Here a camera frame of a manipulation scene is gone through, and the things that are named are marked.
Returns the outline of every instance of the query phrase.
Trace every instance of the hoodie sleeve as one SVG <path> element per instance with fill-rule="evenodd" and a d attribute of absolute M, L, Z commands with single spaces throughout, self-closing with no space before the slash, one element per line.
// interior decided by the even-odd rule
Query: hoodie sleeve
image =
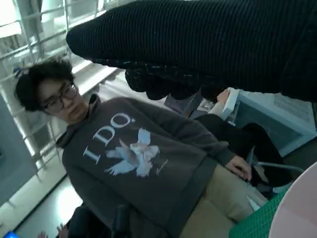
<path fill-rule="evenodd" d="M 89 209 L 111 229 L 116 207 L 128 205 L 127 202 L 96 177 L 81 168 L 68 165 L 64 161 L 63 159 L 67 174 L 78 195 Z M 170 238 L 164 229 L 156 226 L 133 208 L 130 209 L 130 229 L 132 238 Z"/>
<path fill-rule="evenodd" d="M 228 142 L 218 141 L 199 122 L 135 99 L 128 100 L 137 110 L 143 112 L 152 121 L 159 124 L 167 133 L 183 143 L 206 151 L 207 154 L 215 158 L 222 165 L 226 165 L 235 156 L 228 149 Z"/>

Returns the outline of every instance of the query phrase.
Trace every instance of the man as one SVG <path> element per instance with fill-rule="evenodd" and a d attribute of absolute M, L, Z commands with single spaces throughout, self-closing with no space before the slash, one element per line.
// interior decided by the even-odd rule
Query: man
<path fill-rule="evenodd" d="M 63 164 L 108 227 L 116 207 L 129 205 L 134 238 L 226 237 L 232 221 L 252 213 L 247 196 L 265 203 L 236 176 L 250 180 L 248 164 L 200 123 L 130 98 L 94 95 L 87 105 L 71 69 L 62 60 L 35 65 L 15 93 L 25 110 L 68 123 L 57 142 Z"/>

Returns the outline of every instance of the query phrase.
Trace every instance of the bird graphic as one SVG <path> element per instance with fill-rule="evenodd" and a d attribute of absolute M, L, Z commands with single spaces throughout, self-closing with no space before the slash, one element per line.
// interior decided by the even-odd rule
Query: bird graphic
<path fill-rule="evenodd" d="M 121 162 L 105 170 L 111 175 L 126 174 L 136 169 L 137 176 L 146 177 L 149 175 L 153 164 L 151 159 L 159 153 L 159 147 L 151 145 L 151 134 L 145 129 L 139 129 L 138 142 L 126 145 L 121 139 L 121 147 L 106 151 L 108 158 L 120 159 Z"/>

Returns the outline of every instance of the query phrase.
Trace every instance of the green cutting mat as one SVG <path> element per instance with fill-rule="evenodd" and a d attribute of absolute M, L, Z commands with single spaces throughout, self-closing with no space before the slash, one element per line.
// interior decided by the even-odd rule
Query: green cutting mat
<path fill-rule="evenodd" d="M 268 238 L 274 214 L 285 193 L 286 191 L 278 194 L 258 211 L 235 225 L 229 233 L 229 238 Z"/>

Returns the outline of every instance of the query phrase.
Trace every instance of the hand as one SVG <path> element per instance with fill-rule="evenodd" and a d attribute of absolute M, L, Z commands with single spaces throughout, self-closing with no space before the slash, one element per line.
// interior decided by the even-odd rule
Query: hand
<path fill-rule="evenodd" d="M 219 103 L 226 103 L 229 98 L 229 95 L 230 95 L 230 89 L 226 89 L 217 96 L 217 101 Z"/>
<path fill-rule="evenodd" d="M 58 231 L 58 238 L 67 238 L 68 237 L 68 229 L 67 227 L 63 226 L 61 223 L 59 227 L 57 227 Z"/>
<path fill-rule="evenodd" d="M 230 162 L 226 164 L 225 167 L 243 180 L 247 179 L 248 181 L 250 181 L 252 178 L 251 167 L 240 156 L 236 155 L 235 157 L 233 157 L 233 159 L 230 160 Z"/>
<path fill-rule="evenodd" d="M 49 238 L 49 236 L 45 232 L 41 232 L 39 233 L 38 238 Z"/>

